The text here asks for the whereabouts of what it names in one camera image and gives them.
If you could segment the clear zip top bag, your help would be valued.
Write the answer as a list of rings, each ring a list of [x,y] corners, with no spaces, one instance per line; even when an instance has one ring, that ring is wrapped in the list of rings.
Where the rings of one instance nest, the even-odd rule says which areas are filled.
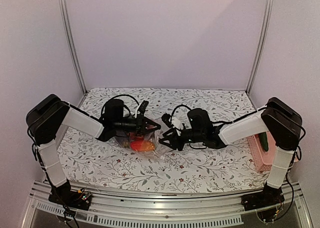
[[[153,121],[161,126],[160,130],[156,130],[142,137],[138,137],[132,132],[118,131],[115,136],[116,143],[118,146],[129,149],[143,158],[164,160],[165,155],[172,150],[160,144],[160,137],[166,131],[167,127],[161,118],[153,119]]]

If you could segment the red yellow fake mango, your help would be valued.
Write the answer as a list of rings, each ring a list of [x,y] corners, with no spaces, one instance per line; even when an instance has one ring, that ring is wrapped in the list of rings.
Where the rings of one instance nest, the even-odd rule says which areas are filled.
[[[149,152],[155,150],[156,146],[153,142],[147,140],[133,141],[130,143],[130,148],[137,152]]]

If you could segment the green fake cucumber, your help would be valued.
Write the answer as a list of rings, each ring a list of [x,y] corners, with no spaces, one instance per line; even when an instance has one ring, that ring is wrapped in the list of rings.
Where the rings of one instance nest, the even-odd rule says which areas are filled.
[[[261,147],[263,149],[264,152],[268,152],[269,150],[269,144],[268,144],[268,136],[266,132],[263,133],[259,133],[258,134],[258,138],[261,144]]]

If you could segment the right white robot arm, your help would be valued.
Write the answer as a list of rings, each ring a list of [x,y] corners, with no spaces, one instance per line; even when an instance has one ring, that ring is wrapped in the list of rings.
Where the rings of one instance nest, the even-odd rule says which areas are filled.
[[[272,97],[263,107],[234,121],[212,121],[208,112],[201,108],[189,110],[187,117],[190,128],[185,128],[173,115],[164,114],[161,119],[168,130],[160,136],[159,143],[178,151],[192,143],[222,149],[240,139],[257,136],[261,148],[269,152],[268,137],[271,136],[275,142],[274,158],[258,201],[263,206],[269,206],[277,199],[295,152],[306,135],[303,119],[298,112]]]

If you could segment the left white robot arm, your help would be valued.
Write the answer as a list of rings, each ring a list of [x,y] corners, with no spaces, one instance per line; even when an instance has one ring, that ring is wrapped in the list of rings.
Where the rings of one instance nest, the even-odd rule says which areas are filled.
[[[61,100],[55,94],[50,94],[28,112],[27,134],[32,140],[32,151],[55,190],[55,197],[62,204],[69,205],[75,199],[57,152],[69,128],[100,142],[107,142],[120,132],[144,137],[160,130],[160,124],[145,116],[149,104],[147,100],[136,101],[137,108],[132,113],[122,97],[120,94],[107,100],[99,118]]]

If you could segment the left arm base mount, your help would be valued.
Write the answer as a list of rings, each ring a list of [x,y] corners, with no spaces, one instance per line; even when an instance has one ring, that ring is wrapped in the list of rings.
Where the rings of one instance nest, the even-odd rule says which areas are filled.
[[[60,186],[58,188],[52,187],[48,200],[52,203],[65,205],[71,208],[89,210],[92,193],[81,188],[73,191],[68,186]]]

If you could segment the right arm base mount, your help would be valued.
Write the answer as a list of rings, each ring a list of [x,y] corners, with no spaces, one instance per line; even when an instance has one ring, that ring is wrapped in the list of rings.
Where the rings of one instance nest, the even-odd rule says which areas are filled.
[[[276,189],[267,185],[265,185],[260,192],[243,195],[241,197],[241,204],[244,210],[261,209],[261,211],[257,212],[257,216],[265,223],[276,220],[284,207],[284,201],[285,198],[281,188]]]

